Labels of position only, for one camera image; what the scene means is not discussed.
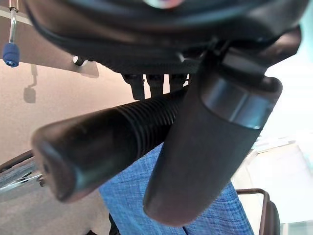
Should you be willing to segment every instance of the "blue fabric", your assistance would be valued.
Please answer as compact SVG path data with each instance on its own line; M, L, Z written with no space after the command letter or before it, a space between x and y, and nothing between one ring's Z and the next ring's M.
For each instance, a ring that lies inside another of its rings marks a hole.
M229 183L216 201L192 224L170 228L148 218L142 200L161 146L115 176L100 193L122 235L252 235L253 231Z

